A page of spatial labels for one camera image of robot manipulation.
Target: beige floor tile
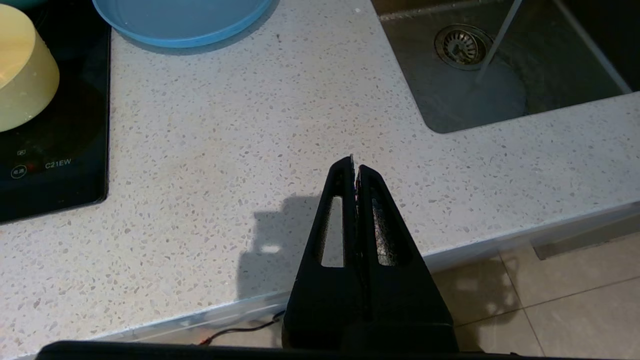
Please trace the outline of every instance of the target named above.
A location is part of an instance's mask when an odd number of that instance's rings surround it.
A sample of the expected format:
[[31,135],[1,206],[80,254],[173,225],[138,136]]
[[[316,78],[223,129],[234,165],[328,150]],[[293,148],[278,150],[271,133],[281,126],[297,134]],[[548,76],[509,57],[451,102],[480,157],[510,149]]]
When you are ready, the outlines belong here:
[[531,246],[500,254],[525,307],[640,276],[640,233],[546,260]]
[[[270,318],[260,321],[250,321],[238,323],[230,327],[256,327],[268,322]],[[198,344],[210,335],[224,330],[213,329],[207,327],[196,327],[189,330],[182,330],[156,336],[145,340],[147,343],[164,343],[164,344]],[[232,332],[224,334],[216,338],[211,345],[234,346],[234,347],[266,347],[281,348],[280,332],[282,331],[282,322],[275,323],[265,329],[252,332]]]
[[640,279],[525,311],[547,356],[640,359]]
[[462,351],[544,356],[524,310],[458,327],[456,337]]
[[520,309],[520,302],[500,260],[465,265],[433,275],[455,325]]

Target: drain strainer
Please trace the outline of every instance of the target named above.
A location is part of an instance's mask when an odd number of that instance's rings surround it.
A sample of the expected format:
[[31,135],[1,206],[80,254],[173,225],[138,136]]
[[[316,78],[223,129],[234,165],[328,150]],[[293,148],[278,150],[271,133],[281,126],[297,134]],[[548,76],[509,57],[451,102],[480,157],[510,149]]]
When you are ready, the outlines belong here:
[[435,38],[435,47],[442,61],[460,70],[478,70],[491,38],[475,26],[453,24],[440,30]]

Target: induction cooktop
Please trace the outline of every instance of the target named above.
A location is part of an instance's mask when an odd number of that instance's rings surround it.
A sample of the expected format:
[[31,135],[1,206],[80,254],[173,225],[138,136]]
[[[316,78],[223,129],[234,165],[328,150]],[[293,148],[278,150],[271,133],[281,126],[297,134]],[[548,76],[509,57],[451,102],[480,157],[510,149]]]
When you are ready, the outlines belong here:
[[50,0],[27,15],[60,85],[43,112],[0,133],[0,224],[107,195],[110,27],[91,0]]

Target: white speckled countertop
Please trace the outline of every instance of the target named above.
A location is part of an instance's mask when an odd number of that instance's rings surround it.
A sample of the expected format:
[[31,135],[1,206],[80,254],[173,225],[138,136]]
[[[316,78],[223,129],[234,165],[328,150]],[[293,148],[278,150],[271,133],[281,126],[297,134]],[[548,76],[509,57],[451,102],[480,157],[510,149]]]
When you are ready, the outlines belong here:
[[424,254],[640,200],[639,93],[436,134],[367,0],[282,0],[215,51],[112,52],[108,199],[0,227],[2,359],[288,290],[350,153]]

